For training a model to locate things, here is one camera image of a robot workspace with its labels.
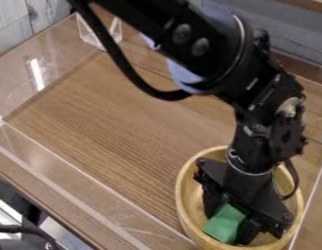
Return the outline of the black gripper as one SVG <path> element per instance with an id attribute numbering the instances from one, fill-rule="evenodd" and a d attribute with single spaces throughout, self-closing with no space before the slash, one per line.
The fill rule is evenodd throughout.
<path id="1" fill-rule="evenodd" d="M 247 245 L 260 232 L 281 238 L 295 222 L 293 213 L 284 204 L 295 195 L 295 189 L 280 193 L 275 181 L 276 167 L 263 172 L 245 170 L 245 163 L 232 149 L 225 151 L 224 162 L 201 156 L 194 165 L 192 178 L 201 185 L 205 217 L 210 218 L 225 203 L 245 213 L 236 244 Z"/>

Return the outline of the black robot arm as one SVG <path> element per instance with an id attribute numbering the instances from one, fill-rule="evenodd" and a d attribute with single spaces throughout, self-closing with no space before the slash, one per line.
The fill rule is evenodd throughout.
<path id="1" fill-rule="evenodd" d="M 234 110 L 236 132 L 224 160 L 198 157 L 193 178 L 201 187 L 206 222 L 216 241 L 247 245 L 259 233 L 281 237 L 295 223 L 287 195 L 276 188 L 279 166 L 291 167 L 308 143 L 304 93 L 271 58 L 269 35 L 220 9 L 205 13 L 188 0 L 69 0 L 108 54 L 136 87 L 164 101 L 212 95 Z M 136 73 L 93 7 L 129 24 L 168 60 L 174 91 L 153 88 Z"/>

